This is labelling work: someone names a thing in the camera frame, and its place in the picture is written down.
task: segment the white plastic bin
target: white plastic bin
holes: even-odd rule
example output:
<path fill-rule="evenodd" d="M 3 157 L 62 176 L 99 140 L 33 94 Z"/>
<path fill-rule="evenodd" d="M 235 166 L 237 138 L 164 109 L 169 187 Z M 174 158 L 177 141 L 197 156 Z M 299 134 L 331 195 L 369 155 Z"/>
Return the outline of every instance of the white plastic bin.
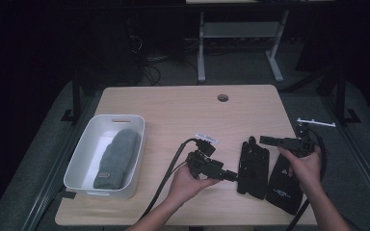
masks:
<path fill-rule="evenodd" d="M 118 190 L 103 190 L 93 187 L 102 155 L 122 129 L 138 133 L 139 145 L 133 152 L 122 187 Z M 96 198 L 128 199 L 137 188 L 145 146 L 145 121 L 139 115 L 96 115 L 87 125 L 66 170 L 64 183 L 69 189 L 83 196 Z"/>

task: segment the gray cloth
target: gray cloth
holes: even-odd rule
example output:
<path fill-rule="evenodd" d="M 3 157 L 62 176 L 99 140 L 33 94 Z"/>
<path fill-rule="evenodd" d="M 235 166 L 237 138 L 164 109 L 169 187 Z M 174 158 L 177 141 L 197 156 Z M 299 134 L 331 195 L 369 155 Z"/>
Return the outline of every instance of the gray cloth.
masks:
<path fill-rule="evenodd" d="M 134 151 L 139 150 L 138 134 L 131 129 L 119 131 L 107 146 L 94 179 L 95 189 L 118 190 Z"/>

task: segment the black electronic device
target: black electronic device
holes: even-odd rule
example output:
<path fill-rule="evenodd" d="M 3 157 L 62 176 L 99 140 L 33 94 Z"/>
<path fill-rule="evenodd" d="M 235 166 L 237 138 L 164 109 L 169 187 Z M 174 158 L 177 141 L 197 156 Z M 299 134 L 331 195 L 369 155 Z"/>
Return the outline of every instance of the black electronic device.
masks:
<path fill-rule="evenodd" d="M 260 143 L 284 147 L 302 158 L 314 151 L 315 142 L 310 139 L 301 124 L 297 127 L 296 133 L 299 139 L 277 139 L 262 136 L 260 137 Z M 289 176 L 289 168 L 289 161 L 281 154 L 278 155 L 270 176 L 266 200 L 285 212 L 296 215 L 303 201 L 303 192 L 300 189 L 299 180 L 296 177 Z"/>
<path fill-rule="evenodd" d="M 192 176 L 196 179 L 200 174 L 212 179 L 235 181 L 237 173 L 230 170 L 223 170 L 224 163 L 209 158 L 216 150 L 209 141 L 198 140 L 198 150 L 190 152 L 186 159 Z"/>
<path fill-rule="evenodd" d="M 264 199 L 269 177 L 269 150 L 262 148 L 251 136 L 242 143 L 239 160 L 237 192 L 248 193 L 258 199 Z"/>

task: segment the grommet hole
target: grommet hole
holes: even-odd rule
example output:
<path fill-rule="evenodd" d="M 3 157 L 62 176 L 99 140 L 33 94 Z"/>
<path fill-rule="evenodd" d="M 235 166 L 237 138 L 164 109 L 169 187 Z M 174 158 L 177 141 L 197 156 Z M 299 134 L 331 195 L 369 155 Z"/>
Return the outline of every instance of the grommet hole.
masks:
<path fill-rule="evenodd" d="M 226 102 L 227 100 L 229 100 L 229 96 L 227 96 L 226 94 L 220 94 L 218 95 L 218 100 L 221 102 Z"/>

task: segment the dark background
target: dark background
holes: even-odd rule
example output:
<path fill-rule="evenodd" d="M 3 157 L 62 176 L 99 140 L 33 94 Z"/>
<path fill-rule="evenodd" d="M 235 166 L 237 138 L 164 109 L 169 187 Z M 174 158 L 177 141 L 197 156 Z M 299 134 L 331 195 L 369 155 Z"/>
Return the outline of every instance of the dark background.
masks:
<path fill-rule="evenodd" d="M 96 2 L 0 1 L 0 197 L 57 94 L 74 76 L 86 94 L 132 86 L 141 78 L 142 57 L 130 52 L 130 33 L 141 34 L 149 51 L 159 48 L 178 58 L 182 39 L 198 37 L 196 12 L 142 12 L 127 27 L 130 13 L 70 8 Z M 241 15 L 253 16 L 238 11 L 226 16 Z M 306 39 L 298 69 L 315 71 L 333 62 L 370 105 L 370 1 L 292 11 L 283 39 L 297 38 Z M 109 47 L 110 39 L 118 45 Z"/>

